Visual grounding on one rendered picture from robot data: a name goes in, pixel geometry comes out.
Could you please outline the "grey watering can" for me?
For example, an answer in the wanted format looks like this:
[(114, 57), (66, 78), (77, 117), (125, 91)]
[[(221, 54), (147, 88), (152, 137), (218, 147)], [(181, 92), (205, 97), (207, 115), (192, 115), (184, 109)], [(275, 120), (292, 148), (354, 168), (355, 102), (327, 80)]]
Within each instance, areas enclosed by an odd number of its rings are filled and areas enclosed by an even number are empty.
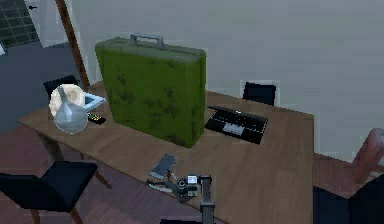
[(87, 111), (83, 107), (71, 103), (61, 85), (56, 89), (62, 100), (59, 110), (53, 116), (56, 127), (69, 134), (83, 131), (88, 123)]

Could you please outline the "red-brown wooden chair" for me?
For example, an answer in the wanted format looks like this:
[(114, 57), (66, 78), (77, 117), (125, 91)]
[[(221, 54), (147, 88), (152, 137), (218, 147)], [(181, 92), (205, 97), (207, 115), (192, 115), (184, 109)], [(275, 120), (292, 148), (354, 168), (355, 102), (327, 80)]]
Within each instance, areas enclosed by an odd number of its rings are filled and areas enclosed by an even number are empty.
[(374, 128), (353, 161), (353, 178), (365, 184), (384, 174), (384, 129)]

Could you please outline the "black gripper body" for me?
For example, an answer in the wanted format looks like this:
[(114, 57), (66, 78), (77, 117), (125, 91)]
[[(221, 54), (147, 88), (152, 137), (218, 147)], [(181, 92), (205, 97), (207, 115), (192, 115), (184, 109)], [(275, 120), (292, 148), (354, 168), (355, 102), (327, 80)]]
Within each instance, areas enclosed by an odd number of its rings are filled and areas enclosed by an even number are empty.
[(188, 200), (187, 180), (180, 178), (176, 183), (176, 197), (180, 202)]

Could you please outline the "grey mobile phone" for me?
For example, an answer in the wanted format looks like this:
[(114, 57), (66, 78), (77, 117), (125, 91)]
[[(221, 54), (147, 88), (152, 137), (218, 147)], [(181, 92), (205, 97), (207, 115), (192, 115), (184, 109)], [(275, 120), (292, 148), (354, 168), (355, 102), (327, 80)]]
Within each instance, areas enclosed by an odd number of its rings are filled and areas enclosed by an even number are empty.
[(169, 154), (165, 154), (160, 159), (160, 161), (151, 169), (149, 175), (158, 180), (163, 180), (176, 162), (176, 157)]

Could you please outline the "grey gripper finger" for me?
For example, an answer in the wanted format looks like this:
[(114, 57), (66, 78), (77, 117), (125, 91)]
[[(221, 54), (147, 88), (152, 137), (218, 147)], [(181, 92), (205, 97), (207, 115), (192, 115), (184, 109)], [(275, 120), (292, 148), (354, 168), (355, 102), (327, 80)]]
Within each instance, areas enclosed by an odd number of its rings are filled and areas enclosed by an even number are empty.
[(171, 170), (168, 170), (167, 171), (167, 179), (170, 181), (171, 179), (173, 179), (175, 181), (175, 183), (179, 182), (180, 179), (171, 171)]
[(171, 181), (160, 181), (155, 182), (152, 180), (147, 180), (146, 185), (152, 189), (155, 189), (160, 192), (165, 193), (175, 193), (176, 192), (176, 184)]

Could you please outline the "cream round roll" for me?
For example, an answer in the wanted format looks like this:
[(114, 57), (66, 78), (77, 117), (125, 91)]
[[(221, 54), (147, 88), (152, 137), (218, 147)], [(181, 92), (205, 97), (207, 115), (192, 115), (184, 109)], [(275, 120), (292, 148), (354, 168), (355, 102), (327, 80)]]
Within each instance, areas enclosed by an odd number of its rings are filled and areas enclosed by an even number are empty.
[[(85, 105), (85, 93), (83, 90), (75, 84), (62, 84), (67, 99), (78, 106), (83, 107)], [(52, 116), (56, 115), (56, 112), (59, 110), (62, 104), (62, 100), (59, 94), (58, 89), (55, 89), (50, 95), (49, 108)]]

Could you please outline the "brown door frame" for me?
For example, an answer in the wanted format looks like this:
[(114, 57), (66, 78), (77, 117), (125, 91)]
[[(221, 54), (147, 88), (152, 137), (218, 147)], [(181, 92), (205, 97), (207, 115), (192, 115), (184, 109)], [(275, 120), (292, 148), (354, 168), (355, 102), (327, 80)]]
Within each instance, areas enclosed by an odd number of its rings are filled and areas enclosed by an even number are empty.
[(80, 80), (83, 84), (83, 87), (87, 89), (90, 86), (90, 83), (89, 83), (85, 65), (81, 56), (77, 38), (74, 32), (74, 28), (68, 13), (67, 5), (65, 3), (65, 0), (55, 0), (55, 2), (58, 8), (58, 12), (60, 14), (60, 18), (65, 30), (69, 45), (71, 47), (75, 64), (77, 66), (77, 69), (80, 75)]

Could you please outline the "pale blue box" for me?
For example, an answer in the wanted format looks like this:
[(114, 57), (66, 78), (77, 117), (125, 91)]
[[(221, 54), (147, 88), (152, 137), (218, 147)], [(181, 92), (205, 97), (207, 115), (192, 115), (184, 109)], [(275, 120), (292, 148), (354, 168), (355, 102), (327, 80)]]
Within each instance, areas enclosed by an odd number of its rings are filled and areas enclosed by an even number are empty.
[(83, 106), (83, 108), (86, 111), (91, 111), (104, 104), (105, 102), (105, 98), (85, 92), (85, 105)]

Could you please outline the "black laptop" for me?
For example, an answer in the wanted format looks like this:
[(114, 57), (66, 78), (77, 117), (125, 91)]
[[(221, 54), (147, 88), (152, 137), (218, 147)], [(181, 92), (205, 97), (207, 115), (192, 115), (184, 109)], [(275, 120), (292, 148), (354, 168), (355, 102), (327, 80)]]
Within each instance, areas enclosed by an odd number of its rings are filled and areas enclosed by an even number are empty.
[(208, 109), (214, 113), (205, 124), (206, 129), (254, 144), (261, 142), (267, 118), (221, 106), (208, 106)]

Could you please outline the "black chair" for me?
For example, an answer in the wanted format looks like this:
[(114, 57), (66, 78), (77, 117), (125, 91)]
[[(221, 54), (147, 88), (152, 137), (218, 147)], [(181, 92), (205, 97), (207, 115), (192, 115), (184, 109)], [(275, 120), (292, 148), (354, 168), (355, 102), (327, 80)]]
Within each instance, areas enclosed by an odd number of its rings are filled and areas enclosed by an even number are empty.
[(243, 99), (273, 106), (275, 104), (276, 86), (247, 82)]
[(349, 199), (314, 186), (313, 224), (384, 224), (384, 174)]
[(41, 177), (0, 173), (0, 192), (29, 210), (34, 224), (41, 224), (40, 211), (68, 213), (75, 224), (83, 224), (76, 203), (91, 179), (112, 188), (97, 169), (91, 162), (54, 161)]
[(74, 84), (78, 85), (79, 80), (76, 79), (73, 75), (68, 75), (60, 79), (44, 82), (43, 85), (47, 92), (48, 97), (51, 97), (52, 92), (62, 84)]

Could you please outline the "brown wooden table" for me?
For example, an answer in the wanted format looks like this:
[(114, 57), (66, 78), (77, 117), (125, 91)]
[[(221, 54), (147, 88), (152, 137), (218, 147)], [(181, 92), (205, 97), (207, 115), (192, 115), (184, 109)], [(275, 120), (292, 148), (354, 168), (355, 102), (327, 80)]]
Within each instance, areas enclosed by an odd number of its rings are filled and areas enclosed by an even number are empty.
[(105, 123), (77, 135), (57, 129), (48, 108), (19, 122), (39, 134), (55, 160), (66, 145), (140, 182), (171, 154), (175, 174), (212, 177), (215, 214), (228, 224), (312, 224), (313, 116), (215, 92), (206, 92), (205, 101), (267, 118), (261, 143), (207, 130), (186, 149), (115, 123), (108, 104), (95, 110)]

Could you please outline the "dark gridded window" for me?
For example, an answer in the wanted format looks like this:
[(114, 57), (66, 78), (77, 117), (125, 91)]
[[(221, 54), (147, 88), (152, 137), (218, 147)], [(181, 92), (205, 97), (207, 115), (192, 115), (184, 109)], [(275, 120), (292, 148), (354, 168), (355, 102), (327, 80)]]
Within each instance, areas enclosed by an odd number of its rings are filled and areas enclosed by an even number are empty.
[(24, 0), (0, 0), (0, 44), (7, 49), (38, 42), (39, 37)]

